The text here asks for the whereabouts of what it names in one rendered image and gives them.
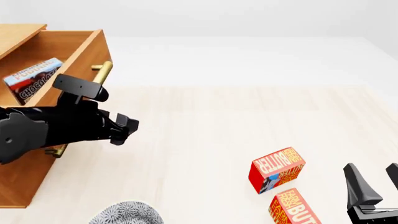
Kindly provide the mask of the red butter box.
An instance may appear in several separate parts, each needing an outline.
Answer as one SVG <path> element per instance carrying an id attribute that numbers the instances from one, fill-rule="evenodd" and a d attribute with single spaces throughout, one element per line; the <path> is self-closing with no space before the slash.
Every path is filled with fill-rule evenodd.
<path id="1" fill-rule="evenodd" d="M 257 194 L 263 194 L 296 179 L 305 164 L 302 156 L 288 147 L 253 160 L 248 179 Z"/>
<path id="2" fill-rule="evenodd" d="M 322 224 L 296 188 L 275 195 L 268 211 L 275 224 Z"/>

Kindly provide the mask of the patterned grey bowl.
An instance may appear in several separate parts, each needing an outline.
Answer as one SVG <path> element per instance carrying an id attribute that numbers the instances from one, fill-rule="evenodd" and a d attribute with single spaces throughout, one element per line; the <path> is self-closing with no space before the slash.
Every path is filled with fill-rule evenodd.
<path id="1" fill-rule="evenodd" d="M 165 224 L 150 205 L 139 201 L 116 203 L 92 218 L 88 224 Z"/>

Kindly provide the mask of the chocolate pudding box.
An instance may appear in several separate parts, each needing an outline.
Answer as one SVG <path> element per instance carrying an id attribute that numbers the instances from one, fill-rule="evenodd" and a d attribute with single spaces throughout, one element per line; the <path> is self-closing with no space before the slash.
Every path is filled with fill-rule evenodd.
<path id="1" fill-rule="evenodd" d="M 63 62 L 51 58 L 3 78 L 20 105 L 25 105 L 57 72 Z"/>

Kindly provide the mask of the wooden drawer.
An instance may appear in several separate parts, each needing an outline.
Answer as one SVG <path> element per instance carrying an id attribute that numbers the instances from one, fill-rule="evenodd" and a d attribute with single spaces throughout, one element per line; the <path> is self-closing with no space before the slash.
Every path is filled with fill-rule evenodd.
<path id="1" fill-rule="evenodd" d="M 97 74 L 91 69 L 111 61 L 102 30 L 41 31 L 0 59 L 0 106 L 19 106 L 2 78 L 51 58 L 63 62 L 56 74 L 66 74 L 92 81 Z"/>

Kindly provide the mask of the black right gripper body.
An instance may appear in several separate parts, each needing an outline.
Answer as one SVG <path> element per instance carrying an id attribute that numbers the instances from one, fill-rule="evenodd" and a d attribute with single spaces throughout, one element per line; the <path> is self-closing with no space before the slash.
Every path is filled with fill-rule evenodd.
<path id="1" fill-rule="evenodd" d="M 398 208 L 347 203 L 347 214 L 352 224 L 398 224 Z"/>

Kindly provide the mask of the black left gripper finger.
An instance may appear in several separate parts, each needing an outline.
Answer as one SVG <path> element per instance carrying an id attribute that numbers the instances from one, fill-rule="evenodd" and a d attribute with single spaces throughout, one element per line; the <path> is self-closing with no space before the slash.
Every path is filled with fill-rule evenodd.
<path id="1" fill-rule="evenodd" d="M 123 115 L 120 113 L 117 114 L 116 123 L 124 128 L 127 128 L 128 136 L 130 136 L 132 133 L 136 132 L 139 127 L 138 120 L 131 119 L 131 118 L 127 117 L 126 115 Z"/>
<path id="2" fill-rule="evenodd" d="M 126 141 L 126 139 L 129 137 L 129 134 L 123 134 L 123 133 L 117 133 L 113 134 L 112 136 L 109 137 L 110 143 L 113 145 L 123 145 Z"/>

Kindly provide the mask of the wooden cabinet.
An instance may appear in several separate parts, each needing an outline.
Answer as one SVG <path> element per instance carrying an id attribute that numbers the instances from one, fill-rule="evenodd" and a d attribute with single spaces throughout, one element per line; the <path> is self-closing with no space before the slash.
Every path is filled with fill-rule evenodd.
<path id="1" fill-rule="evenodd" d="M 2 77 L 13 68 L 20 68 L 23 61 L 8 55 L 46 27 L 45 24 L 0 24 L 0 104 L 17 104 L 11 101 Z M 42 151 L 32 151 L 10 164 L 0 165 L 0 208 L 28 207 L 54 161 Z"/>

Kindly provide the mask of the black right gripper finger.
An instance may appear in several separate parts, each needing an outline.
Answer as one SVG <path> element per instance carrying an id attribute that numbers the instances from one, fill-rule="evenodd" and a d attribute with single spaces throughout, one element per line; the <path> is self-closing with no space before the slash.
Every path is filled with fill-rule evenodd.
<path id="1" fill-rule="evenodd" d="M 357 167 L 349 163 L 343 168 L 348 191 L 347 208 L 377 205 L 383 198 L 365 181 Z"/>
<path id="2" fill-rule="evenodd" d="M 398 164 L 392 163 L 386 168 L 386 172 L 391 179 L 392 183 L 398 190 Z"/>

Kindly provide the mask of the black plate on stalk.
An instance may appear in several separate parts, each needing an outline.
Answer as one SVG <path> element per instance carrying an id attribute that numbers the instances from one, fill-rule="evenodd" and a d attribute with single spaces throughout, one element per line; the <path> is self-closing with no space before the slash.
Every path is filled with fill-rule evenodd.
<path id="1" fill-rule="evenodd" d="M 108 91 L 100 83 L 88 82 L 66 74 L 59 74 L 52 87 L 75 96 L 82 96 L 98 102 L 109 98 Z"/>

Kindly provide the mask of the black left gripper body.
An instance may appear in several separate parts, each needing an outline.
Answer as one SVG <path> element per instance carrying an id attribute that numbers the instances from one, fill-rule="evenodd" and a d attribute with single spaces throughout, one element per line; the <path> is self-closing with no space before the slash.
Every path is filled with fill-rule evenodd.
<path id="1" fill-rule="evenodd" d="M 102 127 L 100 128 L 98 139 L 109 139 L 110 136 L 117 133 L 125 134 L 124 127 L 120 126 L 114 121 L 111 121 L 109 118 L 109 111 L 99 110 L 99 115 L 101 115 Z"/>

